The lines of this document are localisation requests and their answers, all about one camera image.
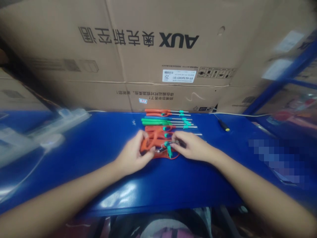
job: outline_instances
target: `cyan plastic part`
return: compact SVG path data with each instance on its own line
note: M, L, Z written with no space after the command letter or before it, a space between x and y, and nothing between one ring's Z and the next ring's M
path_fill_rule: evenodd
M169 158L171 159L172 156L173 156L171 146L170 146L170 144L167 144L166 147L167 147L168 156L169 156Z

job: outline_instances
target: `green handle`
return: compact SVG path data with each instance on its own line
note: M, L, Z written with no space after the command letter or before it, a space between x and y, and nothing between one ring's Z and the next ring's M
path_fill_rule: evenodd
M142 122L168 122L170 123L171 121L168 120L161 120L161 119L147 119L147 118L142 118Z
M171 145L168 144L166 147L167 147L168 156L169 156L169 158L171 159L172 156L173 156L172 149L171 149Z
M172 123L168 122L148 122L148 121L143 121L142 122L143 126L171 126Z

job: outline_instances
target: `blue table surface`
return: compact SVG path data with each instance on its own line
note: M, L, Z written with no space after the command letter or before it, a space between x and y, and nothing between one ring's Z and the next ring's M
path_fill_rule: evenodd
M3 213L41 193L92 172L113 161L125 143L144 129L144 113L93 113L67 131L66 141L47 154L16 193L0 204ZM249 147L250 139L271 139L245 117L218 115L230 127L225 132L211 114L192 114L193 122L211 145L278 186L299 201L316 198L312 190L282 184L272 170ZM0 197L21 181L42 156L43 150L0 169ZM242 203L241 198L212 166L179 156L175 160L152 160L144 169L113 184L93 199L80 216L107 216L159 212L178 208Z

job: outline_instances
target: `blue shelf frame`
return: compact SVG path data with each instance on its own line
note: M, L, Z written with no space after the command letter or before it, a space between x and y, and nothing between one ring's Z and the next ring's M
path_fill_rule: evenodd
M315 40L300 56L298 56L290 67L272 83L246 110L243 114L254 115L264 104L277 94L286 84L317 90L317 85L294 79L300 72L306 69L317 58L317 40Z

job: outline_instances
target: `right hand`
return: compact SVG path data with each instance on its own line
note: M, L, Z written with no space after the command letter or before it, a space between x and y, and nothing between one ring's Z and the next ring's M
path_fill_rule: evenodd
M185 142L186 148L183 148L175 143L171 143L171 147L188 159L212 163L217 155L223 153L193 133L176 131L172 136L172 141L176 141L177 139L181 139Z

